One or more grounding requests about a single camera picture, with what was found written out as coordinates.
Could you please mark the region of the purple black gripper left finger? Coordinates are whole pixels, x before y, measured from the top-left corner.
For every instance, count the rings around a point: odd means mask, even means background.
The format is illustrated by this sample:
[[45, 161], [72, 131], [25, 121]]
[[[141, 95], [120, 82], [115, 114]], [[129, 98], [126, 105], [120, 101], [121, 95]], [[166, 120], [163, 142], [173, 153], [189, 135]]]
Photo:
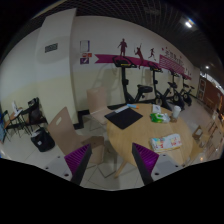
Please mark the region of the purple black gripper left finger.
[[75, 151], [72, 151], [64, 157], [72, 173], [72, 183], [80, 185], [91, 154], [91, 145], [87, 144], [82, 146], [81, 148], [78, 148]]

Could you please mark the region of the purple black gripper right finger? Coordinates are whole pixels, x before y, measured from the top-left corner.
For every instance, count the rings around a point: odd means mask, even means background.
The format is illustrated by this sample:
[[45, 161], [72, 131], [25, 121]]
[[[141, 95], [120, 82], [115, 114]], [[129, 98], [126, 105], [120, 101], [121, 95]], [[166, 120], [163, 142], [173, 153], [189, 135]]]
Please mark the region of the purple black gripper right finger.
[[159, 155], [137, 143], [132, 144], [132, 155], [139, 169], [143, 183], [145, 185], [152, 183], [153, 179], [151, 173]]

